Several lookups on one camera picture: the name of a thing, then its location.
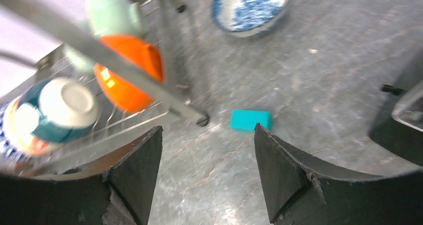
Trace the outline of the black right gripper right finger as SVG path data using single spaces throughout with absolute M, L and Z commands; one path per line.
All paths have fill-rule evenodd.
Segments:
M 257 124 L 255 155 L 273 225 L 420 225 L 423 171 L 378 176 L 326 162 Z

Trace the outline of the stainless steel dish rack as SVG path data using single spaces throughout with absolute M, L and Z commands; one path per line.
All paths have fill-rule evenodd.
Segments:
M 165 115 L 157 116 L 127 129 L 121 129 L 107 138 L 92 142 L 80 149 L 66 152 L 57 159 L 48 158 L 44 162 L 17 162 L 13 166 L 15 175 L 37 177 L 52 173 L 61 174 L 69 169 L 83 166 L 129 144 L 130 141 L 125 137 L 132 131 L 135 132 L 136 136 L 140 136 L 142 134 L 140 130 L 143 126 L 163 125 L 181 117 L 194 121 L 201 127 L 209 123 L 210 117 L 206 112 L 186 104 L 176 92 L 150 78 L 146 73 L 142 71 L 137 74 L 131 73 L 131 62 L 84 33 L 77 26 L 72 25 L 69 20 L 45 2 L 41 0 L 0 0 L 0 3 L 50 35 L 74 46 L 85 55 L 114 70 L 136 87 L 159 99 L 162 104 L 169 106 L 169 111 Z

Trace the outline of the blue white floral bowl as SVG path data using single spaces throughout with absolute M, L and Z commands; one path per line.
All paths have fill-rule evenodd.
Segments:
M 223 32 L 238 38 L 259 37 L 285 16 L 291 0 L 213 0 L 211 17 Z

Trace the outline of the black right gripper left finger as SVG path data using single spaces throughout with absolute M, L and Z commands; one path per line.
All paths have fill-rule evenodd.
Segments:
M 0 176 L 3 225 L 101 225 L 116 195 L 137 225 L 149 221 L 163 148 L 156 126 L 81 171 L 45 180 Z

